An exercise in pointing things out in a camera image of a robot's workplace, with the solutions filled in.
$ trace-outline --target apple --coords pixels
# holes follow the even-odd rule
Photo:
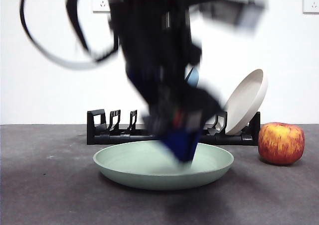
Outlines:
[[[297,125],[272,122],[259,131],[258,152],[270,163],[292,164],[301,158],[304,147],[305,134]]]

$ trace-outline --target wall outlet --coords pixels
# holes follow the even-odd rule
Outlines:
[[[110,12],[108,0],[92,0],[93,12]]]
[[[319,0],[303,0],[303,12],[319,13]]]

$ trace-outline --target dish rack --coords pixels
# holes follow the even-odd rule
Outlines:
[[[121,110],[110,112],[110,122],[106,124],[104,109],[87,111],[87,144],[121,144],[133,141],[156,140],[156,136],[149,134],[143,125],[136,125],[137,110],[130,113],[130,124],[120,124]],[[94,117],[101,117],[100,123],[94,123]],[[260,112],[256,112],[249,124],[236,135],[226,135],[227,112],[215,115],[213,124],[206,124],[199,142],[211,145],[254,145],[258,146],[260,130]]]

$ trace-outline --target light green bowl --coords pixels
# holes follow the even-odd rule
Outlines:
[[[222,177],[234,161],[227,150],[199,143],[191,164],[181,164],[160,141],[110,146],[93,156],[107,178],[148,190],[179,190],[209,184]]]

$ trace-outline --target gray floor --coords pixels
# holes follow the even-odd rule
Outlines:
[[[304,154],[262,162],[257,147],[222,146],[235,161],[197,189],[154,192],[103,177],[84,125],[1,126],[2,225],[319,225],[319,125]]]

